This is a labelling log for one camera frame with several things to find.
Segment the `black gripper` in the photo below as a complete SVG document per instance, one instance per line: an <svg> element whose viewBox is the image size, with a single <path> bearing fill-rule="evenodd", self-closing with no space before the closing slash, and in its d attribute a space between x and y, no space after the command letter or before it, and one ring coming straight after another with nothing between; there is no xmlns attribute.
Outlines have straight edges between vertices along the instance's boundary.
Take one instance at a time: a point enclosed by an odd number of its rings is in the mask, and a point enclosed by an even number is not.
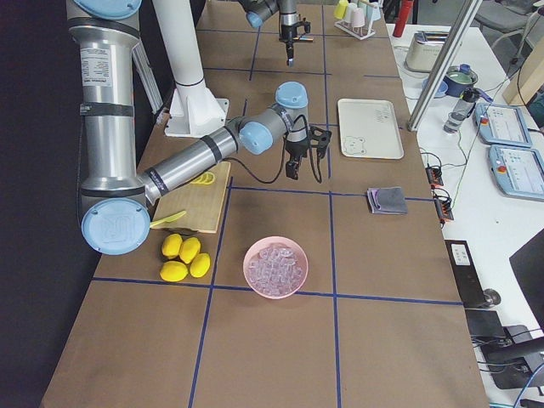
<svg viewBox="0 0 544 408"><path fill-rule="evenodd" d="M294 65L294 38L298 34L298 15L280 14L280 40L286 45L286 65Z"/></svg>
<svg viewBox="0 0 544 408"><path fill-rule="evenodd" d="M286 163L286 176L289 179L299 177L301 161L307 156L309 149L308 139L300 139L299 141L287 140L285 142L285 150L289 154L289 160Z"/></svg>

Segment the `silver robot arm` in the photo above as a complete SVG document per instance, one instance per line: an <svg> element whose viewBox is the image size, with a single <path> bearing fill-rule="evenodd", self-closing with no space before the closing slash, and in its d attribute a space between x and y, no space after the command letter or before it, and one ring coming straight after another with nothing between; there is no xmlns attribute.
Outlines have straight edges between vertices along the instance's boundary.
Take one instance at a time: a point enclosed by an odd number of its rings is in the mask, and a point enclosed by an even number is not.
<svg viewBox="0 0 544 408"><path fill-rule="evenodd" d="M252 28L260 28L275 14L279 15L278 39L286 48L286 64L294 65L295 42L299 41L299 28L306 21L298 13L298 3L292 0L238 0Z"/></svg>
<svg viewBox="0 0 544 408"><path fill-rule="evenodd" d="M156 1L154 10L175 83L175 124L193 138L181 152L139 172L135 161L133 55L141 43L138 1L69 1L69 32L80 48L88 177L80 188L81 229L96 251L121 255L150 232L148 209L239 149L259 155L275 141L287 150L307 139L303 84L285 82L256 116L228 119L228 101L207 87L187 1Z"/></svg>

